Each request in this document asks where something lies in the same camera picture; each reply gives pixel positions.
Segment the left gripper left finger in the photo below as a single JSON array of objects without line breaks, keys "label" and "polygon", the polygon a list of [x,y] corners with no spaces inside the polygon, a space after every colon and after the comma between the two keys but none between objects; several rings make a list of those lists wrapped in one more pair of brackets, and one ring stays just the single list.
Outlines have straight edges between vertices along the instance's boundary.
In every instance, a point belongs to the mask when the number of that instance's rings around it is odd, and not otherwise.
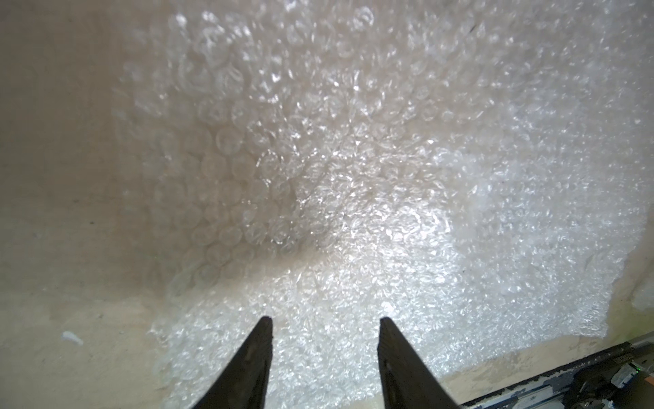
[{"label": "left gripper left finger", "polygon": [[274,322],[263,316],[195,409],[263,409],[273,359]]}]

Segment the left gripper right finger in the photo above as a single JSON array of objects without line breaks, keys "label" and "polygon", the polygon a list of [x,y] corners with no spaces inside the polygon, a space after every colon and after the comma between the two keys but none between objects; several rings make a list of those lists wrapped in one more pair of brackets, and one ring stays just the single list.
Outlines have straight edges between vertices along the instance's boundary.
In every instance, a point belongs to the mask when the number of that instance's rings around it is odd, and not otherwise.
[{"label": "left gripper right finger", "polygon": [[389,317],[380,320],[377,356],[385,408],[459,407]]}]

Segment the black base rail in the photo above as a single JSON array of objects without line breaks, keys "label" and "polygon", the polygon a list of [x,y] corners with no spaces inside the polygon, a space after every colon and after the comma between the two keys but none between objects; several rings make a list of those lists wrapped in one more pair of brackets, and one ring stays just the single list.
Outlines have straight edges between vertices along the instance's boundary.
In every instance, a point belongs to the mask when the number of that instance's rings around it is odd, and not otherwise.
[{"label": "black base rail", "polygon": [[652,408],[651,332],[460,405],[474,409]]}]

